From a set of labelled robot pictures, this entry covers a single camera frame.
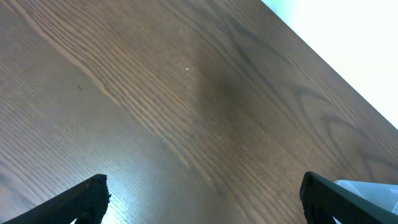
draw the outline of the wooden table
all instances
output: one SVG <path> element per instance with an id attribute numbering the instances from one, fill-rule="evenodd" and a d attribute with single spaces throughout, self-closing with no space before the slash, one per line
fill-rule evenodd
<path id="1" fill-rule="evenodd" d="M 305 171 L 398 184 L 397 130 L 260 0 L 2 0 L 0 29 L 0 222 L 96 173 L 104 223 L 304 223 Z"/>

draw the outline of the wooden surface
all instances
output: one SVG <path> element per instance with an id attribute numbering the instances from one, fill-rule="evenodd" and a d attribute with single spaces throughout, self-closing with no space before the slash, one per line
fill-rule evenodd
<path id="1" fill-rule="evenodd" d="M 305 223 L 305 171 L 398 184 L 397 130 L 260 0 L 3 0 L 0 29 L 0 222 L 96 173 L 104 223 Z"/>

